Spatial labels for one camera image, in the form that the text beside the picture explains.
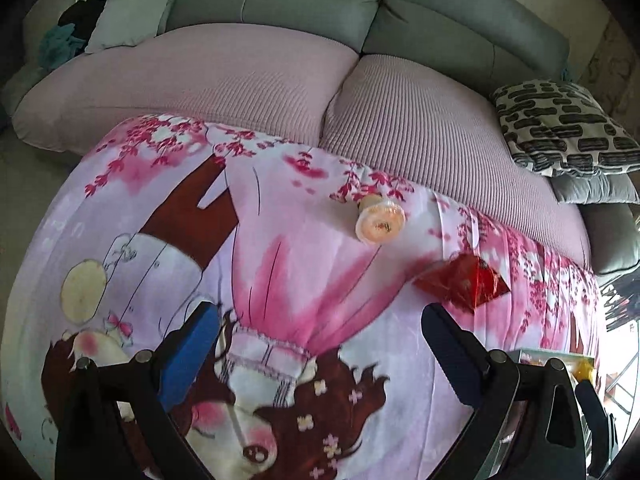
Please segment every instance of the blue gripper pad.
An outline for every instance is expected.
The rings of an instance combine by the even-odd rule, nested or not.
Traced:
[[[462,330],[443,306],[427,305],[422,311],[422,335],[462,404],[478,409],[482,380],[488,373],[486,350],[471,333]]]
[[[180,342],[177,349],[160,373],[158,399],[166,412],[184,401],[218,337],[220,330],[218,310],[211,303],[200,304],[200,306],[204,305],[207,306],[200,319],[191,325],[187,323],[180,329]],[[196,314],[199,314],[197,310],[191,315],[196,316]]]

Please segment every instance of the robotic claw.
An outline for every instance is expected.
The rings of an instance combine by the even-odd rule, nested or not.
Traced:
[[[74,387],[56,447],[57,480],[143,480],[120,423],[116,402],[129,402],[140,431],[166,480],[215,480],[173,424],[168,411],[182,402],[218,333],[218,313],[203,302],[156,352],[143,350],[126,364],[98,368],[78,360]],[[458,399],[473,407],[464,430],[428,480],[584,480],[601,478],[617,453],[612,416],[589,381],[575,393],[564,367],[514,363],[501,350],[487,352],[439,304],[422,313],[422,334]],[[586,469],[577,401],[593,434]],[[511,406],[526,408],[496,471],[495,449]],[[101,460],[108,454],[110,460]]]

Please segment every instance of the brown hair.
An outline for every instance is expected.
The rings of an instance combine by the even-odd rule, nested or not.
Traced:
[[[234,324],[227,312],[221,328],[227,349]],[[69,372],[74,364],[72,348],[75,336],[50,346],[42,369],[42,389],[47,408],[58,428],[72,384],[72,374]],[[207,401],[230,405],[236,402],[234,393],[218,379],[214,371],[215,363],[224,357],[227,349],[219,356],[215,349],[214,344],[184,402],[170,412],[182,436],[191,427],[193,406]],[[308,480],[314,469],[319,479],[330,480],[337,475],[332,465],[335,466],[338,461],[358,450],[364,423],[386,401],[384,384],[388,377],[376,378],[373,374],[374,365],[371,365],[363,369],[360,380],[356,381],[356,368],[349,368],[338,356],[338,351],[339,348],[334,348],[316,358],[318,369],[315,377],[296,387],[292,406],[264,406],[255,411],[255,415],[271,425],[278,448],[273,465],[255,475],[255,480]],[[316,383],[321,381],[324,381],[324,388],[317,388]],[[298,419],[309,420],[309,416],[312,427],[301,431]],[[123,422],[122,427],[140,469],[149,468],[159,476],[160,471],[135,421]]]

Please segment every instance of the red package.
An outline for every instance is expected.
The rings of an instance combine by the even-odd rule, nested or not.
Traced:
[[[415,279],[414,285],[470,312],[510,292],[500,274],[471,253],[458,253]]]

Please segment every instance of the metal bolt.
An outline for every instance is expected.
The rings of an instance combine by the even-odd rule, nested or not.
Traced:
[[[551,363],[551,367],[554,370],[558,370],[559,372],[564,370],[564,363],[560,359],[552,357],[551,359],[549,359],[549,362]]]
[[[508,356],[502,350],[491,350],[489,352],[489,357],[494,363],[505,363],[507,362]]]
[[[151,361],[153,352],[151,350],[141,350],[136,354],[136,361],[139,363],[148,363]]]
[[[82,356],[81,358],[78,359],[78,362],[76,363],[76,368],[78,370],[87,370],[90,364],[91,364],[91,359],[89,359],[88,357]]]

